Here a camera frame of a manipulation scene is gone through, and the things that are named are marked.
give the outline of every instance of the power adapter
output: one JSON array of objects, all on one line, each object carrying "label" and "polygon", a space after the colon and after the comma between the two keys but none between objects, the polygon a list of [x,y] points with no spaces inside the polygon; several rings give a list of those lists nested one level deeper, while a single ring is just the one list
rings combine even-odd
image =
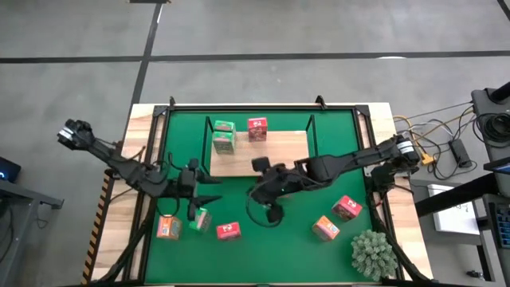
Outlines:
[{"label": "power adapter", "polygon": [[465,150],[462,140],[450,140],[448,142],[449,148],[453,153],[453,157],[459,167],[471,167],[471,159],[469,158],[468,152]]}]

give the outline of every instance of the paper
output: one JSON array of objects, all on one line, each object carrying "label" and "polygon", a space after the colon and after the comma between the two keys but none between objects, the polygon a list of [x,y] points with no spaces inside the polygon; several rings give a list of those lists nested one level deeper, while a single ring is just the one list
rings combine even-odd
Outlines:
[{"label": "paper", "polygon": [[[429,196],[434,196],[449,191],[453,187],[430,184],[428,189]],[[462,203],[447,210],[436,212],[433,216],[437,231],[480,235],[472,202]]]}]

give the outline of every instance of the black clamp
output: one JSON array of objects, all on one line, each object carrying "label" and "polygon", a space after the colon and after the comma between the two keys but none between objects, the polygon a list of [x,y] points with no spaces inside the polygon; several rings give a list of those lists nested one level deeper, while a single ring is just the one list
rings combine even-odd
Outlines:
[{"label": "black clamp", "polygon": [[317,98],[316,98],[316,104],[320,104],[320,109],[321,110],[325,110],[326,108],[328,108],[328,106],[326,105],[326,103],[324,102],[324,98],[321,96],[321,95],[318,95]]},{"label": "black clamp", "polygon": [[170,105],[168,106],[168,110],[170,112],[175,111],[175,99],[172,96],[170,96]]}]

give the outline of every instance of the concrete floor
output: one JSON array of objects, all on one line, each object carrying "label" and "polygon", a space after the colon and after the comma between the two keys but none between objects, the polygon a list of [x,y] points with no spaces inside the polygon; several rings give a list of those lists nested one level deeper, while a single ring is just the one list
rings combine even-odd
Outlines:
[{"label": "concrete floor", "polygon": [[[0,57],[141,56],[154,8],[124,0],[3,0]],[[153,54],[510,50],[508,32],[496,0],[174,1],[163,7]],[[20,285],[80,281],[105,166],[62,147],[56,134],[76,118],[119,140],[138,71],[139,63],[0,65],[0,155],[22,165],[23,186],[65,198],[62,210],[41,210],[50,224],[34,225]],[[151,63],[140,102],[170,95],[182,103],[306,102],[320,94],[329,102],[390,102],[394,114],[412,116],[466,102],[471,90],[498,87],[508,75],[508,57]],[[447,120],[464,108],[414,122]],[[473,160],[487,162],[470,129],[462,139]],[[445,155],[441,167],[453,165]],[[478,167],[452,181],[482,174]],[[434,179],[424,170],[414,178]],[[501,285],[464,275],[480,269],[473,246],[427,250],[440,281]]]}]

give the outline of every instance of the succulent plant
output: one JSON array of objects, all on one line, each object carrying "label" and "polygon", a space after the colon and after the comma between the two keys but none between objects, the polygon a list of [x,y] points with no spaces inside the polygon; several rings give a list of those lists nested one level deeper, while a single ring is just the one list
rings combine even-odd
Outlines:
[{"label": "succulent plant", "polygon": [[365,277],[378,281],[381,277],[394,276],[397,257],[384,233],[365,230],[351,243],[352,267]]}]

